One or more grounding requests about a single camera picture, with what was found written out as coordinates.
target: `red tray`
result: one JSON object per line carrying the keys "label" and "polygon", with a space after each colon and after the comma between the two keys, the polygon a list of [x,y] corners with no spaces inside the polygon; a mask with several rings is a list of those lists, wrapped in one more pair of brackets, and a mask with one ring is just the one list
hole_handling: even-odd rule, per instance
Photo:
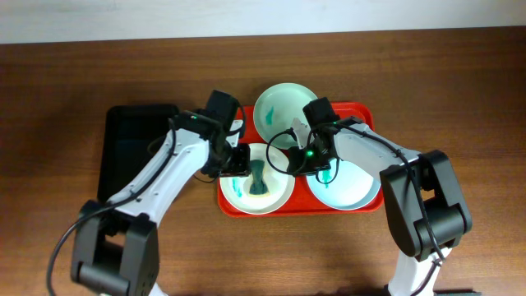
{"label": "red tray", "polygon": [[[372,122],[372,115],[369,109],[360,103],[354,102],[342,102],[332,103],[332,107],[341,118],[349,116],[355,116],[361,118],[369,127],[374,131],[374,124]],[[245,106],[245,112],[247,113],[247,130],[245,136],[239,142],[241,143],[265,143],[261,139],[254,127],[254,106]],[[238,113],[238,119],[241,119],[241,113]],[[281,206],[278,210],[273,211],[269,214],[264,215],[251,215],[243,213],[240,210],[234,208],[226,200],[221,191],[221,187],[218,182],[218,203],[221,210],[231,217],[243,218],[243,217],[275,217],[275,216],[288,216],[288,215],[316,215],[316,214],[350,214],[350,213],[364,213],[378,210],[381,204],[384,202],[384,195],[382,190],[378,192],[376,197],[363,208],[357,210],[336,210],[330,208],[312,194],[311,190],[307,185],[307,179],[305,177],[297,177],[296,183],[294,184],[293,194],[290,196],[288,201]]]}

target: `white bowl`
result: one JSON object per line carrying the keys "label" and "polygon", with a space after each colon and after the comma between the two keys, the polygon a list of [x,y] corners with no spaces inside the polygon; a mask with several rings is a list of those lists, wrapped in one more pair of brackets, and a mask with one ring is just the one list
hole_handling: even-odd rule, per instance
{"label": "white bowl", "polygon": [[[260,95],[254,106],[257,133],[268,143],[274,135],[289,129],[294,118],[307,124],[303,107],[314,99],[317,97],[311,90],[296,83],[280,83],[270,87]],[[272,146],[280,149],[297,145],[292,137],[286,135],[272,142]]]}
{"label": "white bowl", "polygon": [[[269,188],[264,195],[250,194],[252,175],[248,177],[221,178],[219,185],[226,200],[236,209],[252,214],[263,215],[278,210],[293,193],[295,179],[272,169],[266,161],[266,144],[250,144],[250,160],[264,160],[263,181]],[[288,159],[280,150],[270,147],[269,157],[272,164],[287,170]]]}
{"label": "white bowl", "polygon": [[[336,160],[330,161],[330,170],[319,172],[323,183],[329,182],[336,172]],[[316,176],[308,176],[307,183],[312,193],[325,205],[337,210],[356,210],[368,205],[378,194],[380,182],[357,165],[339,162],[339,172],[330,184],[322,184]]]}

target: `wooden table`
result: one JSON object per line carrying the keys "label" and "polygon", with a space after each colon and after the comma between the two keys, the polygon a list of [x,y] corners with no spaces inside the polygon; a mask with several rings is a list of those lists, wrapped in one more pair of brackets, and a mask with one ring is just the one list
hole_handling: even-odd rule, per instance
{"label": "wooden table", "polygon": [[[372,111],[402,146],[451,158],[473,215],[436,289],[526,291],[526,28],[0,46],[0,294],[42,295],[48,256],[95,198],[105,112],[202,107],[211,90],[254,104],[292,81]],[[327,295],[381,288],[398,248],[370,214],[236,220],[191,180],[160,227],[171,295]],[[54,273],[71,283],[72,241]]]}

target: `white wall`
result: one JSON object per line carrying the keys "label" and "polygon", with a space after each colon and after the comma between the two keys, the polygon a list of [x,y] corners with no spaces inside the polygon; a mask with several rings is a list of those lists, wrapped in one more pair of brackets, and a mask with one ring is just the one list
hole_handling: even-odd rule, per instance
{"label": "white wall", "polygon": [[526,25],[526,0],[0,0],[0,43]]}

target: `white robotic arm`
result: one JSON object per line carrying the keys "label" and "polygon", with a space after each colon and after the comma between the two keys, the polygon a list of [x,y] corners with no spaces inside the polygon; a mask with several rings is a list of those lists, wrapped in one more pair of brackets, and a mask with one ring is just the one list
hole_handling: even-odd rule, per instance
{"label": "white robotic arm", "polygon": [[[151,181],[169,157],[164,169],[146,190],[108,216],[93,218],[78,229],[72,260],[73,281],[111,295],[166,295],[155,283],[159,272],[157,228],[184,183],[199,169],[212,177],[217,177],[219,171],[236,175],[249,173],[249,151],[241,153],[244,158],[234,157],[232,151],[239,137],[233,131],[240,130],[241,122],[233,121],[230,111],[213,111],[223,108],[221,106],[207,105],[207,114],[218,118],[223,126],[232,123],[228,129],[231,132],[221,131],[218,121],[210,121],[206,116],[187,114],[184,121],[178,123],[180,128],[175,133],[175,142],[169,132],[154,158],[108,201],[126,200],[134,188],[142,188]],[[460,237],[471,229],[471,216],[447,157],[440,151],[422,155],[404,149],[378,136],[365,123],[353,118],[340,119],[329,112],[332,108],[326,99],[311,102],[303,111],[316,132],[294,122],[290,135],[296,138],[298,147],[289,150],[288,171],[311,174],[326,169],[328,161],[338,157],[355,163],[380,180],[390,231],[400,247],[396,272],[385,292],[392,296],[431,296],[440,269],[439,254],[447,256]],[[229,119],[223,120],[218,113],[230,114]],[[312,144],[308,139],[311,133],[316,138]],[[172,155],[169,155],[170,147],[174,147]],[[414,180],[409,180],[409,170],[416,176],[418,186],[435,190],[436,197],[426,201],[429,218],[419,208],[416,192],[409,188]],[[100,207],[89,201],[81,215],[88,215]],[[433,232],[427,231],[426,226],[432,227]],[[124,247],[117,252],[115,246],[104,240],[105,235],[116,232],[126,234]],[[433,247],[437,245],[433,240],[440,244],[441,252]],[[119,262],[115,262],[115,256],[120,257]]]}

